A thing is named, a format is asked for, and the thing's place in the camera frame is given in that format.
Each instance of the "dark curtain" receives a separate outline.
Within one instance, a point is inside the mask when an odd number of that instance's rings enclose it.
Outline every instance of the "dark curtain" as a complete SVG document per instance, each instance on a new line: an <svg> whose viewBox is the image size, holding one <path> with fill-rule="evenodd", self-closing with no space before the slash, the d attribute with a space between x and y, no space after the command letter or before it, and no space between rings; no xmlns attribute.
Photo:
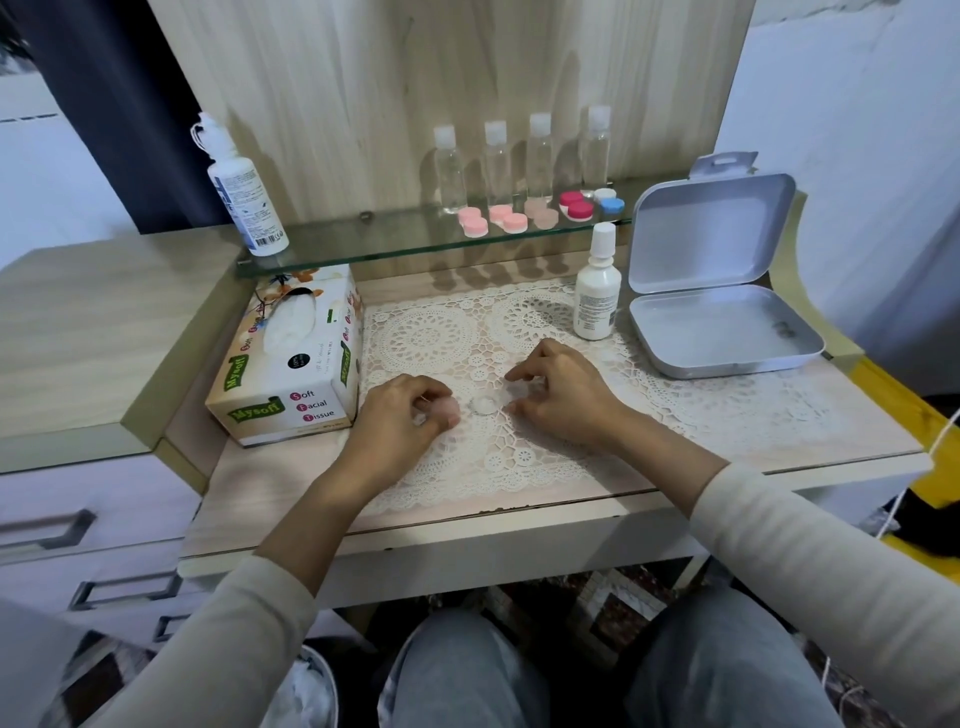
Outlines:
<svg viewBox="0 0 960 728"><path fill-rule="evenodd" d="M228 223L200 108L146 0L0 0L140 232Z"/></svg>

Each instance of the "white bottle cap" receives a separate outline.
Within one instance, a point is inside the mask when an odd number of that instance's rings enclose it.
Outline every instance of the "white bottle cap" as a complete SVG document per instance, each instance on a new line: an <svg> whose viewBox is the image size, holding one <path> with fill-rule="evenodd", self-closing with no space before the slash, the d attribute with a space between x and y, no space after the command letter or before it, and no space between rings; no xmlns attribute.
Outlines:
<svg viewBox="0 0 960 728"><path fill-rule="evenodd" d="M483 130L487 135L487 143L490 146L498 147L501 144L507 143L507 122L485 121Z"/></svg>
<svg viewBox="0 0 960 728"><path fill-rule="evenodd" d="M550 135L550 114L549 113L530 114L530 135L531 136L549 136Z"/></svg>
<svg viewBox="0 0 960 728"><path fill-rule="evenodd" d="M613 257L616 250L616 225L597 223L590 240L590 257Z"/></svg>
<svg viewBox="0 0 960 728"><path fill-rule="evenodd" d="M433 128L433 143L437 149L454 149L457 146L457 133L452 124Z"/></svg>
<svg viewBox="0 0 960 728"><path fill-rule="evenodd" d="M206 111L201 111L200 121L190 127L190 136L193 137L194 144L203 149L214 161L239 157L230 133Z"/></svg>
<svg viewBox="0 0 960 728"><path fill-rule="evenodd" d="M590 107L587 109L587 129L591 132L605 132L610 128L610 107Z"/></svg>

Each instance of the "clear plastic bottle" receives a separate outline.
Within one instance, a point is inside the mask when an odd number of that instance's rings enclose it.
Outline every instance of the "clear plastic bottle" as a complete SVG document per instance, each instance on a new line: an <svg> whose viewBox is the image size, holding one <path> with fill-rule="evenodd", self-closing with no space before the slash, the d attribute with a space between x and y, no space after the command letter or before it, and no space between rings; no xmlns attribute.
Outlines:
<svg viewBox="0 0 960 728"><path fill-rule="evenodd" d="M527 139L527 197L549 202L553 198L553 139L550 114L530 114Z"/></svg>
<svg viewBox="0 0 960 728"><path fill-rule="evenodd" d="M607 162L610 157L610 107L587 109L587 133L580 147L580 166L584 171L584 189L607 186Z"/></svg>
<svg viewBox="0 0 960 728"><path fill-rule="evenodd" d="M594 225L590 257L577 274L573 305L573 331L589 341L604 339L613 333L621 280L620 272L613 267L615 249L613 223Z"/></svg>
<svg viewBox="0 0 960 728"><path fill-rule="evenodd" d="M512 205L514 178L510 174L510 149L507 147L507 122L484 122L487 146L483 151L483 175L487 181L487 203Z"/></svg>
<svg viewBox="0 0 960 728"><path fill-rule="evenodd" d="M437 146L433 153L433 163L437 169L440 206L444 212L456 212L467 206L464 158L457 149L457 134L452 125L434 127L433 140Z"/></svg>

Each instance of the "glass shelf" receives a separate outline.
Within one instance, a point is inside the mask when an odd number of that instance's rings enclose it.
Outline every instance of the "glass shelf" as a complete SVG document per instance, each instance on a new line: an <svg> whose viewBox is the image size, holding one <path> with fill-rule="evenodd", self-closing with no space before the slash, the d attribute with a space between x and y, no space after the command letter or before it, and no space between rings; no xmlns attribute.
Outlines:
<svg viewBox="0 0 960 728"><path fill-rule="evenodd" d="M510 234L490 223L490 232L487 235L469 238L464 235L457 216L444 214L438 206L417 207L396 212L365 212L343 220L289 226L287 234L290 236L290 246L285 251L277 255L264 256L253 256L247 253L237 260L237 272L243 278L259 278L277 273L291 273L304 268L319 268L325 265L432 253L488 243L585 231L602 221L609 221L615 225L627 225L631 222L637 198L653 184L673 179L677 179L677 176L636 178L616 182L613 187L616 189L617 197L625 203L623 212L617 215L601 215L599 206L595 206L593 217L585 222L572 222L561 214L560 222L550 230L540 230L531 222L526 232ZM554 195L553 202L549 206L557 209L558 198L559 194ZM515 198L516 211L523 210L523 200L523 197ZM480 207L483 216L490 219L485 203L471 202L471 204Z"/></svg>

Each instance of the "white lace tablecloth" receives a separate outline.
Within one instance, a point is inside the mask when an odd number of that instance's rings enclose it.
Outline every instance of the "white lace tablecloth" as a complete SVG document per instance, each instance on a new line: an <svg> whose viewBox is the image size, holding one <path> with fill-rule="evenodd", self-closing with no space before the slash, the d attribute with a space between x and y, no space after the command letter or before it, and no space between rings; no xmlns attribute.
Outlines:
<svg viewBox="0 0 960 728"><path fill-rule="evenodd" d="M364 511L375 515L445 501L600 478L624 467L613 458L545 437L503 412L468 410L479 393L503 389L503 375L544 336L587 355L616 395L728 459L751 451L821 443L838 413L803 370L675 380L647 360L626 309L599 342L573 334L573 279L498 286L367 308L361 398L398 374L447 384L464 410L406 478Z"/></svg>

